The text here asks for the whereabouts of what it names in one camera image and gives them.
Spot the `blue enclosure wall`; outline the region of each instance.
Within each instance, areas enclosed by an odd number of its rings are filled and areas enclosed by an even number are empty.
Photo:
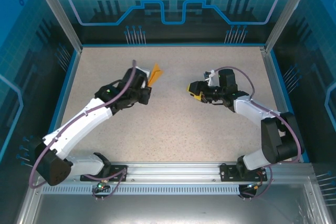
[[[83,44],[239,44],[265,43],[287,0],[60,2]]]
[[[274,53],[315,171],[335,174],[336,0],[301,0]]]
[[[74,51],[45,0],[0,6],[0,216],[14,223],[30,173],[24,148],[48,132]]]

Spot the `beige work surface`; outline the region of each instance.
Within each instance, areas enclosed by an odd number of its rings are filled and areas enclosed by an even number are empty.
[[[120,162],[222,162],[260,148],[260,129],[251,121],[224,106],[200,103],[186,92],[189,83],[204,80],[205,71],[235,66],[252,79],[254,98],[276,108],[258,47],[85,48],[63,123],[101,86],[121,79],[132,59],[139,67],[152,69],[157,62],[164,70],[149,104],[118,112],[89,133],[72,154],[100,152]],[[238,72],[236,81],[240,90],[251,93]]]

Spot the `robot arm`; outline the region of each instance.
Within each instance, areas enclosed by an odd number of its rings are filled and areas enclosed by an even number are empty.
[[[135,76],[126,92],[115,102],[102,106],[89,113],[88,111],[111,101],[125,87],[131,75],[129,69],[122,80],[112,82],[103,86],[95,93],[94,98],[71,120],[54,132],[44,136],[42,139],[34,138],[29,142],[29,157],[32,165],[36,162],[41,152],[48,146],[57,134],[66,128],[66,131],[52,144],[47,153],[43,156],[37,171],[48,182],[54,186],[64,181],[68,176],[82,174],[99,174],[103,167],[109,165],[108,160],[99,153],[85,157],[69,156],[70,151],[89,132],[105,120],[111,118],[122,109],[132,107],[136,102],[148,104],[151,88],[148,87],[149,71],[136,68]],[[74,118],[85,114],[78,120],[70,123]]]
[[[261,128],[261,149],[238,159],[237,169],[242,178],[250,171],[297,156],[298,149],[292,135],[281,121],[269,112],[272,111],[285,119],[297,137],[301,139],[296,119],[292,113],[280,113],[265,108],[251,99],[248,93],[239,91],[232,69],[223,69],[218,72],[219,86],[213,86],[214,75],[214,71],[205,72],[205,81],[191,83],[187,89],[191,96],[203,103],[224,105]]]

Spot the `yellow part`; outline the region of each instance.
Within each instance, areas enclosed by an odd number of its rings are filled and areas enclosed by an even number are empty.
[[[148,86],[151,87],[157,80],[158,78],[163,74],[163,71],[160,70],[160,67],[157,63],[155,63],[154,68],[152,70],[152,74],[149,78],[148,81]]]
[[[190,88],[190,84],[189,84],[189,86],[188,86],[188,88],[187,88],[187,91],[188,91],[190,94],[192,94],[193,97],[194,97],[196,100],[201,101],[203,92],[200,92],[199,95],[195,95],[195,94],[193,94],[192,92],[189,91],[189,88]]]

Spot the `speckled tabletop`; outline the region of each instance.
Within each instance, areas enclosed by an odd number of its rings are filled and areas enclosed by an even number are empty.
[[[252,79],[254,98],[276,108],[258,47],[139,47],[85,48],[82,52],[63,123],[77,114],[103,85],[121,79],[131,67],[152,69],[163,76],[153,85],[148,105],[118,112],[89,133],[71,152],[101,152],[120,162],[235,161],[261,146],[260,129],[224,106],[203,104],[186,88],[203,80],[203,73],[235,66]],[[236,73],[240,90],[251,93],[244,76]]]

